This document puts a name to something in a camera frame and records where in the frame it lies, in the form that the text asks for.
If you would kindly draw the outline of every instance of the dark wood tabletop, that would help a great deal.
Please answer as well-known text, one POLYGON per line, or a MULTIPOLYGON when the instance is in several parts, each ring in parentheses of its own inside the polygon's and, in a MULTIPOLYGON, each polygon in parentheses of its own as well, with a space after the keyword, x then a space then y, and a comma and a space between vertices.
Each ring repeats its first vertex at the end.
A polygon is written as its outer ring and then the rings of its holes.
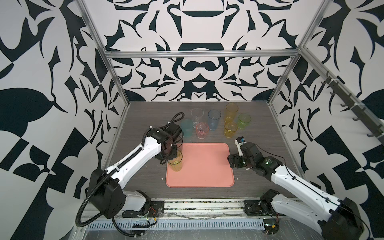
MULTIPOLYGON (((197 138, 194 133, 192 137, 185 137, 184 142, 224 142, 228 144, 230 153, 234 154, 237 153, 235 138, 243 136, 247 142, 256 143, 270 153, 283 156, 288 168, 296 172, 266 102, 236 103, 239 106, 238 114, 248 113, 252 121, 246 129, 239 129, 233 138, 224 136, 223 116, 226 104, 227 102, 131 102, 111 164, 133 150, 141 142, 149 126, 163 126, 178 112, 184 112, 185 118, 191 118, 190 112, 193 108, 202 108, 205 122, 209 110, 217 109, 222 112, 217 130, 209 131, 205 139, 197 138)), ((172 188, 166 185, 166 167, 165 164, 161 165, 159 160, 150 159, 135 173, 124 190, 141 190, 153 199, 256 198, 261 197, 268 189, 275 189, 286 197, 294 197, 284 188, 245 168, 233 169, 235 184, 232 187, 172 188)))

